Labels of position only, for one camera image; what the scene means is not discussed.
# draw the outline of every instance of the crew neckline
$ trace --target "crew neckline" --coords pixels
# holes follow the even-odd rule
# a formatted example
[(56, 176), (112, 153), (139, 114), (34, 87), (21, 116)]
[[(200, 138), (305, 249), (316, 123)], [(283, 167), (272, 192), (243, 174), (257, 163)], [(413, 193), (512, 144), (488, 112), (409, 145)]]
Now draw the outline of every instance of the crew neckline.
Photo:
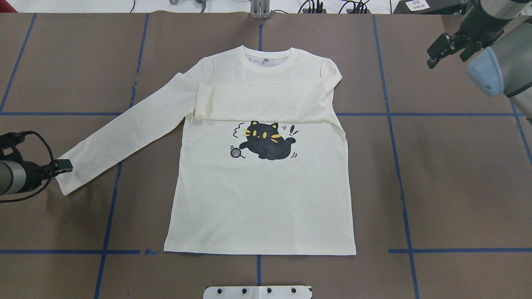
[[(262, 74), (271, 74), (271, 73), (278, 73), (286, 70), (289, 68), (292, 63), (294, 63), (296, 58), (296, 51), (297, 49), (290, 48), (286, 51), (280, 51), (280, 52), (263, 52), (263, 51), (257, 51), (253, 49), (246, 48), (245, 46), (238, 47), (238, 57), (240, 61), (242, 62), (242, 65), (246, 68), (252, 70), (253, 72), (262, 73)], [(268, 58), (268, 59), (281, 59), (286, 58), (285, 61), (283, 61), (279, 65), (275, 65), (274, 67), (260, 67), (253, 62), (249, 61), (246, 57), (246, 55), (255, 56), (259, 58)]]

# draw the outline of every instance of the cat print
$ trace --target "cat print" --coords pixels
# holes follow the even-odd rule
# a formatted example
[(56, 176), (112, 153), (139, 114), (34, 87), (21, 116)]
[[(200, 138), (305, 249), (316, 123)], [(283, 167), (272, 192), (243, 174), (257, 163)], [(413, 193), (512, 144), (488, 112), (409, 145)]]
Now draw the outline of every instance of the cat print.
[(258, 154), (261, 159), (280, 160), (289, 156), (292, 144), (296, 142), (293, 137), (284, 139), (278, 130), (279, 124), (259, 123), (252, 121), (246, 132), (247, 141), (238, 146), (241, 150), (247, 148)]

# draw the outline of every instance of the table surface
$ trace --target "table surface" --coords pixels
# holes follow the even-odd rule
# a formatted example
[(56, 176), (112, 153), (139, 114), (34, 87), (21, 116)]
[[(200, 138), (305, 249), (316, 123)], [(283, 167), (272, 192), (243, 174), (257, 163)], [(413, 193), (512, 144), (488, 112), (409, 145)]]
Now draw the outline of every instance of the table surface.
[[(530, 298), (532, 127), (458, 56), (426, 48), (458, 16), (0, 14), (0, 128), (59, 156), (205, 56), (301, 48), (344, 78), (357, 256), (163, 252), (182, 125), (63, 196), (0, 206), (1, 298), (201, 298), (309, 285), (314, 298)], [(46, 163), (31, 137), (26, 160)]]

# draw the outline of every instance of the extended sleeve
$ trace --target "extended sleeve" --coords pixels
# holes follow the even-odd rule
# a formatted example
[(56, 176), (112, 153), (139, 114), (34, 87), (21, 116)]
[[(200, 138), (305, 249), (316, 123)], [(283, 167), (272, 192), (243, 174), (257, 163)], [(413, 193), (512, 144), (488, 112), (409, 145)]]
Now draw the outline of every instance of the extended sleeve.
[(200, 60), (62, 155), (60, 159), (70, 159), (73, 166), (73, 172), (57, 176), (63, 194), (174, 130), (193, 112), (198, 84), (206, 82), (209, 75), (210, 62)]

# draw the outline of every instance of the white shirt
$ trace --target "white shirt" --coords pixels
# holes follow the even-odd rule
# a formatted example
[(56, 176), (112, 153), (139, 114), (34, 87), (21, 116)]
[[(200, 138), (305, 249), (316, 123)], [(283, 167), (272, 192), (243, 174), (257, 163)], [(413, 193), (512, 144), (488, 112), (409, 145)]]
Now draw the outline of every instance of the white shirt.
[(65, 153), (57, 180), (68, 194), (184, 117), (165, 251), (354, 255), (341, 78), (294, 48), (206, 57)]

